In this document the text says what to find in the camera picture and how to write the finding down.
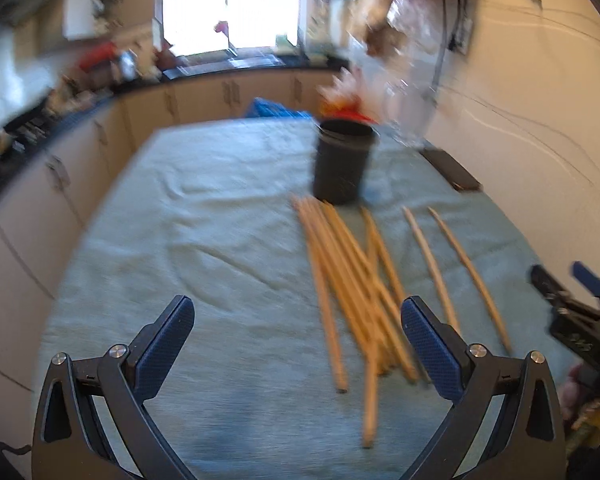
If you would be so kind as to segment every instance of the backsplash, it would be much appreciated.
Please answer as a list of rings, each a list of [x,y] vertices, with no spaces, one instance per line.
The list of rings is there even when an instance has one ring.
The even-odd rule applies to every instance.
[[[71,46],[38,55],[36,19],[0,30],[0,126],[37,104],[85,49]]]

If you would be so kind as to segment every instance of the black countertop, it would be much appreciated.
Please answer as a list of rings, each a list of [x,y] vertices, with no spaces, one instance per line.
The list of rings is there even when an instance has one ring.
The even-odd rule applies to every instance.
[[[327,64],[312,64],[306,58],[299,56],[279,56],[282,64],[274,64],[270,66],[245,66],[235,67],[230,66],[226,62],[209,63],[196,67],[195,73],[187,75],[186,73],[171,73],[171,78],[167,75],[162,75],[158,80],[143,80],[136,79],[131,82],[124,83],[115,88],[112,88],[112,95],[99,100],[93,107],[85,111],[71,113],[60,120],[51,120],[44,115],[44,101],[36,105],[34,108],[27,110],[19,117],[14,118],[5,125],[7,132],[14,134],[21,126],[24,126],[31,121],[40,124],[40,128],[45,132],[44,137],[41,137],[36,144],[24,144],[23,152],[18,152],[14,149],[7,152],[0,158],[0,195],[9,187],[16,177],[23,171],[28,164],[34,160],[40,153],[44,153],[46,148],[51,145],[62,134],[74,129],[79,123],[95,115],[97,110],[106,106],[108,103],[115,100],[118,96],[129,94],[142,89],[154,88],[161,85],[174,84],[180,81],[199,78],[205,75],[228,75],[232,73],[244,73],[253,70],[331,70],[339,71],[342,67],[348,68],[349,62],[341,58],[328,58]]]

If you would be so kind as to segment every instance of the bundle of wooden sticks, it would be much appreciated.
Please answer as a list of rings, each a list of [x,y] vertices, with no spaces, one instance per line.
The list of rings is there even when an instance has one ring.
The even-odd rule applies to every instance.
[[[402,288],[376,223],[367,209],[362,208],[366,231],[365,253],[332,205],[319,202],[313,197],[293,197],[292,203],[306,234],[331,371],[338,392],[346,392],[348,384],[331,309],[329,288],[333,291],[350,332],[366,359],[362,442],[363,447],[371,447],[376,437],[378,420],[378,375],[387,373],[391,368],[400,367],[409,382],[414,383],[420,377],[411,357],[411,346],[400,322],[400,306],[407,294]],[[502,344],[510,354],[511,343],[504,322],[483,280],[440,215],[432,208],[429,208],[429,213],[435,218],[440,230],[467,268],[493,319]],[[460,333],[458,317],[436,259],[411,211],[404,208],[404,215],[429,267],[446,321]],[[390,288],[380,277],[379,261],[384,266]],[[422,371],[422,375],[428,381],[426,372]]]

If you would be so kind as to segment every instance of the window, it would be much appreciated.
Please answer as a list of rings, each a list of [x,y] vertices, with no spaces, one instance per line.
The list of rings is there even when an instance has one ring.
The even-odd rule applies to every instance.
[[[298,11],[299,0],[164,0],[164,36],[178,56],[227,49],[219,22],[235,48],[272,47],[278,34],[297,44]]]

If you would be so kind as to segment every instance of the wall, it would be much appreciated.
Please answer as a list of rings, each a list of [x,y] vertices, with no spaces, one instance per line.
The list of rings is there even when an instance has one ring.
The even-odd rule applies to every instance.
[[[367,71],[376,116],[384,80]],[[592,301],[568,278],[573,260],[600,274],[600,16],[589,0],[480,0],[468,55],[446,58],[427,139]]]
[[[71,48],[40,57],[37,45],[35,20],[0,30],[0,125],[37,104],[81,52]]]

